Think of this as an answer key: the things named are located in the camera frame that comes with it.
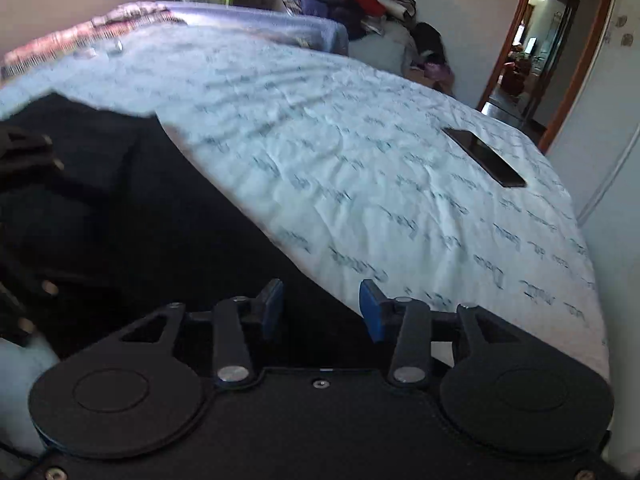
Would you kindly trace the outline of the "black pants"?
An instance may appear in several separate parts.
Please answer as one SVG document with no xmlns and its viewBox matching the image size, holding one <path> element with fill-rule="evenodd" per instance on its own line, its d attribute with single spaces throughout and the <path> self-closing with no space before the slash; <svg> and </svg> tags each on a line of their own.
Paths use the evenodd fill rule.
<svg viewBox="0 0 640 480">
<path fill-rule="evenodd" d="M 205 311 L 284 285 L 270 366 L 360 367 L 362 318 L 316 284 L 180 153 L 153 116 L 50 94 L 8 125 L 56 163 L 1 178 L 1 281 L 60 358 L 156 309 Z"/>
</svg>

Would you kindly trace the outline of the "white script-print bed sheet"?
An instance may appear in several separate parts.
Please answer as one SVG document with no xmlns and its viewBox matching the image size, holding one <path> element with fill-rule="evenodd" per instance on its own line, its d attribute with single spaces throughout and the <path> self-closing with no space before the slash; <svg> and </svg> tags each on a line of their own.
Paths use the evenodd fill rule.
<svg viewBox="0 0 640 480">
<path fill-rule="evenodd" d="M 203 177 L 336 299 L 359 283 L 479 304 L 601 375 L 596 276 L 570 193 L 518 130 L 352 58 L 209 26 L 132 32 L 1 91 L 10 117 L 58 93 L 156 116 Z M 526 181 L 503 188 L 442 131 L 469 130 Z"/>
</svg>

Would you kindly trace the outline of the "patchwork quilt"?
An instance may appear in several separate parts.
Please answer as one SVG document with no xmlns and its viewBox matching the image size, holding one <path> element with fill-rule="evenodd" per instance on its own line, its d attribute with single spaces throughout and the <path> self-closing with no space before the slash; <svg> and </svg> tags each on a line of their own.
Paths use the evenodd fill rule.
<svg viewBox="0 0 640 480">
<path fill-rule="evenodd" d="M 102 16 L 73 27 L 51 32 L 7 53 L 1 61 L 1 82 L 21 76 L 32 68 L 92 47 L 103 40 L 119 39 L 142 27 L 184 24 L 168 6 L 141 1 L 118 6 Z"/>
</svg>

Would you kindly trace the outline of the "black smartphone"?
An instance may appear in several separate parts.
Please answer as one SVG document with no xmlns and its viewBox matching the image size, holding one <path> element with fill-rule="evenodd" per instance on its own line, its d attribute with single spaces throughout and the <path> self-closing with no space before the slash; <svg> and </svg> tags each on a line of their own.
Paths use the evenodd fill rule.
<svg viewBox="0 0 640 480">
<path fill-rule="evenodd" d="M 503 188 L 526 187 L 524 178 L 474 133 L 450 127 L 442 131 Z"/>
</svg>

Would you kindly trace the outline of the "blue striped blanket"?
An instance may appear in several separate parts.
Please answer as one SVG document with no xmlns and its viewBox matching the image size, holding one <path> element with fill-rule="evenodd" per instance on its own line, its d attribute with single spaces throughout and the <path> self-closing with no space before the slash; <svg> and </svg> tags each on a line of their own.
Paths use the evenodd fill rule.
<svg viewBox="0 0 640 480">
<path fill-rule="evenodd" d="M 213 3 L 161 1 L 160 4 L 191 26 L 242 30 L 310 50 L 348 55 L 346 28 L 326 18 Z"/>
</svg>

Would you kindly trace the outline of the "pile of clothes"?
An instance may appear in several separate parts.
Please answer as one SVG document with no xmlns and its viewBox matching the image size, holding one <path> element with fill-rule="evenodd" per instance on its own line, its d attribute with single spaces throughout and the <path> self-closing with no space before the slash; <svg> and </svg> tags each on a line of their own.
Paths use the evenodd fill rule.
<svg viewBox="0 0 640 480">
<path fill-rule="evenodd" d="M 418 20 L 414 0 L 282 0 L 292 15 L 345 27 L 348 55 L 378 70 L 451 94 L 454 72 L 440 32 Z"/>
</svg>

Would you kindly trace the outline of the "brown wooden door frame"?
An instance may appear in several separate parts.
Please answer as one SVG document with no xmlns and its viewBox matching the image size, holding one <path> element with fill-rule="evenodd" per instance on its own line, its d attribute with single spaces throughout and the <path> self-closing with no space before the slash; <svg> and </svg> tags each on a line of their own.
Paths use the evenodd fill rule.
<svg viewBox="0 0 640 480">
<path fill-rule="evenodd" d="M 518 0 L 477 109 L 548 151 L 574 104 L 613 0 Z"/>
</svg>

